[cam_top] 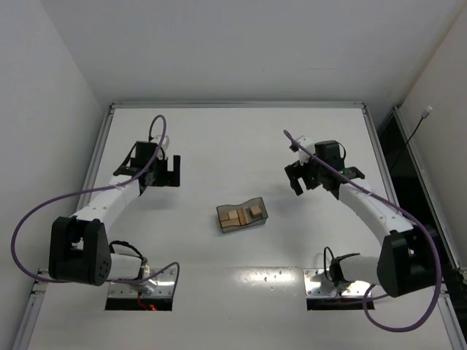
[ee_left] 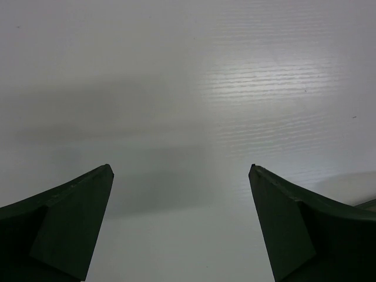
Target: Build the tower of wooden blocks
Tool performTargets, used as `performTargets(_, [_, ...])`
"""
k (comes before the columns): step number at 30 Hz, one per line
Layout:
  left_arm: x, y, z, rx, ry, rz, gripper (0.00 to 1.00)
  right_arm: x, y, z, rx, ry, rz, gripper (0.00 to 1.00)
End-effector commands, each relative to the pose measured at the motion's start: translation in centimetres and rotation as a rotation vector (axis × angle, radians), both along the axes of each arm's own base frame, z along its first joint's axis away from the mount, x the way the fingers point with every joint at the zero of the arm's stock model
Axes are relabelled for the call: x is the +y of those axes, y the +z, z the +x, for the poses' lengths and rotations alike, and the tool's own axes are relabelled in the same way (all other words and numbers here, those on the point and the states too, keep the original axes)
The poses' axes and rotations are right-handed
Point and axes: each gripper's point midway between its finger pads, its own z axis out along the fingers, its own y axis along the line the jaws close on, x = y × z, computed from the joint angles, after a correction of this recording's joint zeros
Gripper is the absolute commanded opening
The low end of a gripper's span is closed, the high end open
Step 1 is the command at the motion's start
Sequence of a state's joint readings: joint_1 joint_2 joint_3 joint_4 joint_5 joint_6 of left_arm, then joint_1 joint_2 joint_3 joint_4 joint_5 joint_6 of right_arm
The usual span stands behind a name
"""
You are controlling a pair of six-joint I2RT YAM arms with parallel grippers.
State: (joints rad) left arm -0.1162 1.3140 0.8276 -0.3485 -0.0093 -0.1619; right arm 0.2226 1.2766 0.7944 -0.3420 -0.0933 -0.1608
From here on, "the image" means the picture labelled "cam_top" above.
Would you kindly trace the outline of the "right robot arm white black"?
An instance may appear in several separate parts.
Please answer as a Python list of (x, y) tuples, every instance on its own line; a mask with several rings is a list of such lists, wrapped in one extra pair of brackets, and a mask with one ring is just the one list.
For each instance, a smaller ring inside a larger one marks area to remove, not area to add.
[(377, 257), (359, 253), (332, 257), (326, 268), (335, 285), (365, 281), (379, 285), (396, 298), (436, 284), (433, 233), (374, 197), (362, 171), (344, 163), (346, 154), (335, 140), (311, 142), (307, 137), (292, 141), (290, 149), (298, 160), (285, 167), (296, 195), (323, 187), (350, 208), (369, 228), (381, 245)]

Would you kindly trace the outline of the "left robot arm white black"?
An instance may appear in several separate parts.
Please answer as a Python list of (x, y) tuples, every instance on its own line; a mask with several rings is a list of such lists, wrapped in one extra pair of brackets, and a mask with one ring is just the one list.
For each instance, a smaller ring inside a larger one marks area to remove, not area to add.
[(108, 233), (125, 208), (148, 187), (179, 187), (181, 157), (167, 156), (169, 137), (138, 141), (113, 173), (109, 189), (70, 217), (52, 225), (48, 272), (52, 279), (101, 286), (106, 281), (138, 283), (147, 260), (114, 252)]

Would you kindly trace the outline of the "long dark wood block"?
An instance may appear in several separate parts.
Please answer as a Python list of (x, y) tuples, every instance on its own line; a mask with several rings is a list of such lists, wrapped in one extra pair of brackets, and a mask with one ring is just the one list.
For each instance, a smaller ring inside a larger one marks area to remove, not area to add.
[(237, 212), (239, 215), (239, 221), (240, 221), (241, 226), (250, 224), (250, 216), (247, 213), (246, 208), (237, 209)]

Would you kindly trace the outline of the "grey translucent plastic bin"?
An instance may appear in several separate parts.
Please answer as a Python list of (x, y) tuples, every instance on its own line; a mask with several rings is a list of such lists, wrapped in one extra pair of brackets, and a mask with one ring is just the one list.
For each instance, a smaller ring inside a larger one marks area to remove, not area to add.
[(237, 205), (222, 205), (216, 208), (217, 220), (223, 234), (265, 225), (269, 218), (262, 197), (251, 198)]

